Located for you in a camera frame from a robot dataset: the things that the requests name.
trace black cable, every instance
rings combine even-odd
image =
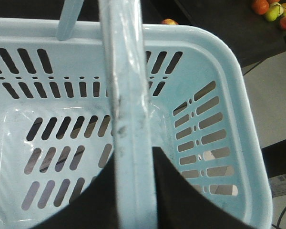
[[[274,225],[273,223],[271,224],[272,227],[276,228],[276,229],[281,229],[278,226]]]
[[[279,217],[278,220],[277,220],[276,228],[279,228],[279,227],[280,227],[280,223],[281,223],[281,220],[282,220],[282,218],[283,218],[285,212],[286,212],[286,207],[283,209],[283,211],[282,211],[280,217]]]

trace basket handle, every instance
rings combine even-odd
[[[157,203],[140,0],[99,0],[113,116],[120,228],[156,229]]]
[[[71,37],[83,3],[84,0],[65,0],[56,32],[56,38],[59,41],[65,41]]]

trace price tag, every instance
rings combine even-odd
[[[272,197],[286,195],[286,174],[269,179]]]

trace gray floor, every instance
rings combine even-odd
[[[245,74],[244,80],[261,147],[286,139],[286,52],[265,60]],[[286,196],[274,198],[273,203],[276,224]],[[286,229],[286,214],[280,228]]]

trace shopping basket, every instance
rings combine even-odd
[[[68,205],[114,149],[100,24],[78,21],[65,41],[57,27],[0,18],[0,229],[32,227]],[[151,145],[224,211],[269,228],[271,195],[235,56],[196,27],[144,25],[143,35]]]

